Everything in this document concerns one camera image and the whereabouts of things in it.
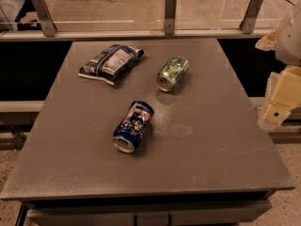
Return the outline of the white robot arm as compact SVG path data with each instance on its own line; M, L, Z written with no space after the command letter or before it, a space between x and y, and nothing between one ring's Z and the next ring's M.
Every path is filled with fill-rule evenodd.
M280 73L270 73L257 121L261 129L273 130L301 104L301 2L255 47L274 51L276 59L286 65Z

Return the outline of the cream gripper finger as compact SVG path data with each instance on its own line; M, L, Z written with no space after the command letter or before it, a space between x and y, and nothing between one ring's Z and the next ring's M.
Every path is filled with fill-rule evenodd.
M301 67L287 66L281 73L271 72L261 119L273 126L280 126L300 104Z
M276 48L277 31L277 27L273 28L256 42L255 48L262 51L274 51Z

